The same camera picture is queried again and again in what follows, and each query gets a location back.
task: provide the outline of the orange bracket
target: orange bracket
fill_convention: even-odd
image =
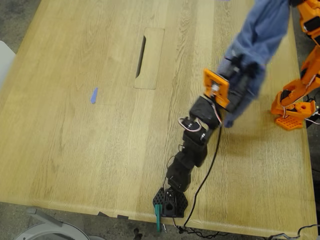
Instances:
[[[282,115],[275,119],[275,123],[286,130],[299,129],[303,127],[304,120],[316,111],[316,102],[298,102],[287,107],[281,105],[282,91],[278,92],[271,106],[271,113]]]
[[[215,96],[216,103],[221,107],[226,108],[230,102],[228,100],[228,80],[207,68],[204,69],[203,73],[203,84],[205,87],[204,95],[208,96],[209,98]]]

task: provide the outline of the wood grain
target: wood grain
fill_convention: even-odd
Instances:
[[[0,92],[0,201],[155,222],[152,199],[182,143],[177,118],[253,3],[42,0]],[[154,90],[134,88],[146,28],[165,31]],[[259,98],[223,129],[188,226],[267,237],[317,222],[306,130],[285,131],[269,113],[299,76],[292,22],[267,73]],[[190,203],[216,139],[192,172]]]
[[[138,64],[140,71],[134,81],[136,89],[156,89],[164,34],[165,30],[162,28],[145,29],[139,59],[141,64]]]

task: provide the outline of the wire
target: wire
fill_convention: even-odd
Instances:
[[[214,113],[215,113],[216,118],[217,118],[217,119],[219,120],[219,122],[220,122],[219,126],[221,127],[221,126],[222,126],[222,121],[221,121],[221,118],[219,117],[219,115],[218,115],[218,113],[217,113],[216,106],[215,106],[214,103],[212,104],[212,108],[213,108],[213,110],[214,110]]]
[[[193,206],[192,206],[191,212],[189,213],[188,218],[186,219],[186,221],[183,224],[184,228],[186,227],[186,224],[189,222],[189,219],[191,218],[192,213],[194,212],[194,209],[195,209],[195,206],[196,206],[196,201],[197,201],[197,195],[200,192],[200,190],[201,190],[202,186],[204,185],[204,183],[206,182],[206,180],[207,180],[207,178],[208,178],[208,176],[209,176],[209,174],[211,172],[211,169],[212,169],[212,167],[214,165],[215,159],[217,157],[218,149],[219,149],[219,143],[220,143],[220,139],[221,139],[221,132],[222,132],[222,128],[220,127],[219,128],[218,139],[217,139],[217,143],[216,143],[216,147],[215,147],[215,152],[214,152],[214,155],[213,155],[213,159],[212,159],[211,165],[210,165],[209,170],[208,170],[207,174],[205,175],[202,183],[200,184],[200,186],[198,187],[197,191],[194,194]]]
[[[203,238],[203,239],[214,239],[216,236],[223,236],[223,237],[224,237],[224,236],[226,236],[226,235],[229,234],[229,233],[220,234],[220,232],[218,231],[218,232],[215,233],[215,234],[210,234],[210,235],[204,236],[204,235],[202,234],[202,232],[196,231],[194,228],[191,228],[191,227],[190,227],[190,229],[191,229],[192,231],[189,231],[188,234],[196,234],[198,237]]]
[[[310,120],[310,119],[308,119],[308,118],[306,118],[305,120],[306,120],[306,121],[309,121],[309,122],[312,122],[313,124],[320,125],[320,123],[315,122],[315,121],[312,121],[312,120]]]
[[[302,229],[308,229],[308,228],[312,228],[312,227],[315,227],[315,226],[320,226],[319,224],[312,224],[312,225],[308,225],[308,226],[303,226],[303,227],[300,227],[298,232],[297,232],[297,236],[288,236],[287,234],[285,233],[280,233],[278,235],[271,235],[270,237],[268,237],[268,240],[272,240],[272,239],[278,239],[280,237],[285,237],[286,239],[288,240],[296,240],[296,239],[299,239],[300,238],[300,232]]]
[[[191,129],[187,128],[185,125],[183,125],[183,123],[182,123],[183,120],[184,120],[183,117],[179,117],[179,118],[178,118],[178,123],[179,123],[185,130],[187,130],[187,131],[189,131],[189,132],[195,133],[195,132],[200,131],[201,128],[202,128],[202,125],[200,124],[200,122],[199,122],[198,119],[195,120],[195,122],[199,125],[199,127],[198,127],[197,129],[195,129],[195,130],[191,130]]]
[[[166,162],[166,169],[168,169],[168,164],[169,164],[169,162],[170,162],[170,160],[172,159],[172,158],[174,158],[175,156],[171,156],[169,159],[168,159],[168,161]]]

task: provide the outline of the gray floor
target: gray floor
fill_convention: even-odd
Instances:
[[[27,28],[35,14],[40,0],[0,0],[0,40],[4,41],[15,53],[27,31]],[[295,40],[298,53],[298,61],[308,56],[314,47],[314,43],[306,37],[299,28],[298,13],[293,12],[295,25]],[[316,125],[308,129],[308,141],[311,163],[314,169],[320,170],[320,128]],[[313,172],[315,179],[320,179],[320,174]],[[37,221],[25,214],[26,206],[7,204],[0,202],[0,240],[13,240],[21,231],[34,225]],[[179,234],[172,226],[167,227],[167,233],[157,233],[154,223],[139,222],[133,220],[116,219],[103,216],[93,216],[72,212],[43,209],[43,211],[57,220],[71,223],[84,230],[88,235],[96,235],[106,240],[131,240],[134,238],[133,230],[139,228],[143,234],[142,239],[148,240],[199,240],[198,236]],[[214,234],[213,231],[203,231],[204,234]],[[229,234],[216,239],[225,240],[263,240],[261,237]]]

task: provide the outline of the black cable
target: black cable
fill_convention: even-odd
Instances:
[[[277,234],[277,235],[271,235],[270,237],[268,237],[268,240],[272,240],[272,239],[278,239],[280,237],[285,237],[286,239],[288,240],[296,240],[296,239],[299,239],[300,238],[300,232],[302,229],[308,229],[308,228],[312,228],[312,227],[315,227],[315,226],[320,226],[318,224],[312,224],[312,225],[308,225],[308,226],[303,226],[303,227],[300,227],[298,232],[297,232],[297,236],[288,236],[287,234],[285,233],[280,233],[280,234]]]
[[[194,228],[191,228],[191,227],[190,227],[190,229],[191,229],[192,231],[188,231],[188,232],[187,232],[188,234],[196,234],[198,237],[203,238],[203,239],[214,239],[216,236],[223,236],[223,237],[224,237],[224,236],[226,236],[226,235],[229,234],[229,233],[220,234],[220,232],[218,231],[218,232],[215,233],[215,234],[210,234],[210,235],[204,236],[204,235],[202,234],[202,232],[196,231]]]
[[[193,206],[192,206],[191,212],[189,213],[188,218],[186,219],[186,221],[183,224],[184,228],[186,227],[186,224],[189,222],[189,219],[191,218],[191,215],[194,212],[194,209],[195,209],[195,206],[196,206],[196,201],[197,201],[197,195],[200,192],[200,190],[201,190],[202,186],[204,185],[205,181],[207,180],[207,178],[208,178],[208,176],[209,176],[209,174],[211,172],[211,169],[212,169],[212,167],[214,165],[214,162],[215,162],[215,159],[216,159],[216,156],[217,156],[217,153],[218,153],[218,149],[219,149],[219,143],[220,143],[220,139],[221,139],[221,132],[222,132],[222,127],[219,128],[218,140],[217,140],[217,143],[216,143],[215,153],[213,155],[213,159],[212,159],[211,165],[210,165],[209,170],[208,170],[207,174],[205,175],[202,183],[200,184],[198,190],[194,194]]]

